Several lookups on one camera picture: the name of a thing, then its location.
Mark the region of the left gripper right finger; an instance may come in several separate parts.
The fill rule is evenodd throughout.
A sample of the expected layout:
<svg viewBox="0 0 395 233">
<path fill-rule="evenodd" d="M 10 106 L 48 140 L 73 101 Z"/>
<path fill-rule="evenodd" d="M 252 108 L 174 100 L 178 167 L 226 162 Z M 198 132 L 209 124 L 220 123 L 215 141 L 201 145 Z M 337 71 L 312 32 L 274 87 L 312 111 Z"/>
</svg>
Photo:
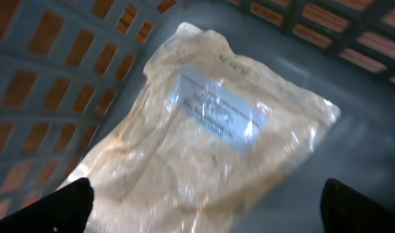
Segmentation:
<svg viewBox="0 0 395 233">
<path fill-rule="evenodd" d="M 324 185 L 320 209 L 325 233 L 395 233 L 395 214 L 333 178 Z"/>
</svg>

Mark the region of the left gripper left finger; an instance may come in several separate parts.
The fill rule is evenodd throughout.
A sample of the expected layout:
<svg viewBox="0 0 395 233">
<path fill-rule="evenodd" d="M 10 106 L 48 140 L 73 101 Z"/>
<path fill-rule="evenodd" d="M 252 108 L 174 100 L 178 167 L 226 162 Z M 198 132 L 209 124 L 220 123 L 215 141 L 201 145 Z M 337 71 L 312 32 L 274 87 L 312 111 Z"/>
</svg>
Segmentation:
<svg viewBox="0 0 395 233">
<path fill-rule="evenodd" d="M 80 178 L 0 220 L 0 233 L 82 233 L 92 211 L 94 190 Z"/>
</svg>

